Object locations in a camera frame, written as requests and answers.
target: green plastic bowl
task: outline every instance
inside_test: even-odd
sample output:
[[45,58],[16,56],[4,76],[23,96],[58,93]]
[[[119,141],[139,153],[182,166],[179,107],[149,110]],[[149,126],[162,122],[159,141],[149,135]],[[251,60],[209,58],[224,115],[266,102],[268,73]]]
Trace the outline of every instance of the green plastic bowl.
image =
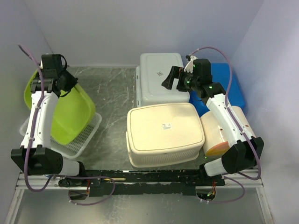
[[[30,84],[37,71],[33,74],[24,91],[24,101],[31,110]],[[51,136],[62,145],[73,141],[81,131],[90,123],[95,114],[95,104],[79,84],[63,98],[59,98],[56,105]]]

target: white wall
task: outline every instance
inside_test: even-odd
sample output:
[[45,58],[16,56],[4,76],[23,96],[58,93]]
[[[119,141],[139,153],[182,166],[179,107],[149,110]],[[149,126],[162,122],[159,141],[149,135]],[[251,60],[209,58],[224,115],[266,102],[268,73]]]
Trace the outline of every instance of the white wall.
[[29,116],[23,92],[35,71],[17,44],[26,45],[36,57],[51,51],[22,0],[0,1],[0,33],[0,223],[4,223],[19,173],[10,151],[20,147],[18,129]]
[[299,220],[299,1],[265,0],[233,57],[277,224]]
[[[25,0],[70,65],[130,66],[140,54],[213,45],[233,56],[263,0]],[[213,61],[222,57],[206,51]]]

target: purple cable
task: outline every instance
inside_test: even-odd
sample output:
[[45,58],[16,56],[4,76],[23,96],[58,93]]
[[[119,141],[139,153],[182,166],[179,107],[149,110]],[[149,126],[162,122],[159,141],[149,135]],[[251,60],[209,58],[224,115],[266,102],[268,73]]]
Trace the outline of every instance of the purple cable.
[[40,66],[38,65],[37,60],[33,57],[33,54],[30,52],[30,50],[28,50],[22,44],[18,44],[18,46],[21,49],[21,51],[26,56],[28,56],[34,62],[34,64],[37,66],[38,74],[39,74],[39,77],[40,77],[40,80],[41,80],[42,94],[41,94],[40,99],[37,102],[36,109],[35,109],[34,114],[33,114],[32,125],[31,125],[31,130],[30,130],[30,139],[28,141],[28,146],[27,146],[26,155],[25,155],[25,164],[24,164],[24,177],[25,177],[25,183],[26,183],[27,188],[30,191],[32,191],[32,192],[41,192],[41,191],[43,191],[48,186],[48,184],[49,184],[52,176],[47,180],[47,182],[45,183],[45,185],[41,189],[33,189],[30,186],[29,180],[28,180],[28,160],[29,160],[30,149],[32,147],[33,139],[34,139],[34,131],[35,131],[35,128],[36,128],[37,114],[38,114],[39,108],[41,107],[41,104],[42,104],[42,101],[43,101],[43,97],[44,97],[43,75],[42,75],[42,71],[40,69]]
[[226,204],[226,203],[238,201],[239,199],[241,199],[241,198],[244,197],[244,195],[245,195],[245,188],[244,188],[244,186],[240,182],[234,180],[233,178],[227,177],[227,176],[224,176],[223,178],[231,180],[231,181],[236,182],[237,184],[239,184],[241,186],[241,188],[243,189],[242,194],[239,197],[237,197],[237,198],[234,198],[234,199],[231,199],[231,200],[227,200],[227,201],[219,201],[219,202],[218,201],[216,201],[216,202],[215,201],[207,201],[207,200],[203,200],[203,201],[206,201],[209,204]]
[[[242,129],[241,125],[239,124],[239,122],[237,121],[237,119],[234,117],[234,115],[233,115],[233,113],[232,113],[230,107],[228,107],[228,93],[229,93],[230,87],[231,87],[231,85],[232,85],[232,79],[233,79],[233,70],[232,70],[232,65],[231,65],[231,63],[230,63],[230,60],[229,60],[229,58],[228,58],[228,57],[227,57],[221,50],[219,50],[219,49],[217,49],[217,48],[214,48],[214,47],[198,48],[198,49],[196,49],[195,51],[193,51],[190,55],[193,55],[193,54],[195,54],[196,52],[198,52],[198,51],[200,51],[200,50],[202,50],[202,49],[213,49],[213,50],[218,51],[220,54],[222,54],[222,56],[225,58],[225,60],[226,60],[227,63],[228,63],[228,67],[229,67],[229,83],[228,83],[228,88],[227,88],[227,90],[226,90],[226,94],[225,94],[225,106],[226,106],[226,108],[228,109],[228,113],[229,113],[229,115],[231,116],[231,118],[233,119],[234,123],[237,125],[237,127],[238,127],[239,130],[240,130],[240,132],[242,133],[242,132],[243,132],[243,129]],[[253,152],[253,155],[254,155],[254,157],[255,157],[255,159],[256,159],[256,163],[257,163],[257,177],[251,177],[251,176],[248,176],[248,175],[243,174],[243,173],[241,173],[241,172],[238,172],[238,174],[240,174],[240,175],[242,175],[242,176],[245,176],[245,177],[247,177],[248,179],[251,179],[251,180],[256,181],[256,180],[258,180],[258,179],[261,178],[261,172],[262,172],[262,169],[261,169],[261,163],[260,163],[260,160],[259,160],[259,158],[258,158],[258,155],[257,155],[257,153],[256,153],[256,151],[255,151],[255,149],[254,149],[254,147],[253,147],[251,141],[249,140],[247,134],[245,134],[245,133],[242,133],[242,134],[243,134],[244,138],[246,139],[246,141],[248,142],[248,144],[249,144],[249,146],[250,146],[250,148],[251,148],[251,150],[252,150],[252,152]]]

